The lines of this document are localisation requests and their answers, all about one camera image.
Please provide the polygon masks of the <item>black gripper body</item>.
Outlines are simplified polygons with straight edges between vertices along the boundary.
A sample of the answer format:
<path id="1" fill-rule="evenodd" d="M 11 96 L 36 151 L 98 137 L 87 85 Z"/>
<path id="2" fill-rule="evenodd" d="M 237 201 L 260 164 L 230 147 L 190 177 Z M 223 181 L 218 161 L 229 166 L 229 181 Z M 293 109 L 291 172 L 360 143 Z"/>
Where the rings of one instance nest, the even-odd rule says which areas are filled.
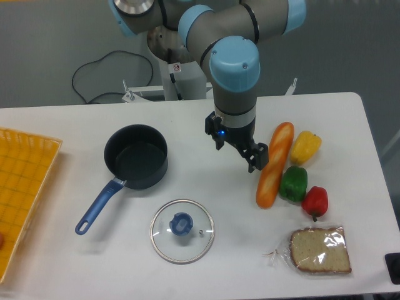
<path id="1" fill-rule="evenodd" d="M 241 145 L 254 142 L 253 134 L 255 130 L 255 120 L 251 121 L 244 127 L 233 128 L 222 124 L 222 119 L 212 112 L 205 119 L 205 133 L 214 138 L 221 136 L 224 143 L 230 144 L 232 147 L 240 150 Z"/>

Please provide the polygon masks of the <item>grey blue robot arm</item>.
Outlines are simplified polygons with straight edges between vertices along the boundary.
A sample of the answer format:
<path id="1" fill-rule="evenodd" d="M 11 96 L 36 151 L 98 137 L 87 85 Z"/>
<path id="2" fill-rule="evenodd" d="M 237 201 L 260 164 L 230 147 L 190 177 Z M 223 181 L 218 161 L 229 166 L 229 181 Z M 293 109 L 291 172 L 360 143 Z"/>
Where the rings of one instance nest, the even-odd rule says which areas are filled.
<path id="1" fill-rule="evenodd" d="M 110 1 L 126 34 L 162 26 L 179 34 L 182 45 L 212 84 L 214 111 L 205 132 L 220 149 L 236 148 L 249 170 L 262 170 L 268 148 L 253 139 L 256 85 L 261 73 L 257 44 L 300 27 L 305 1 L 240 1 L 216 12 L 196 1 Z"/>

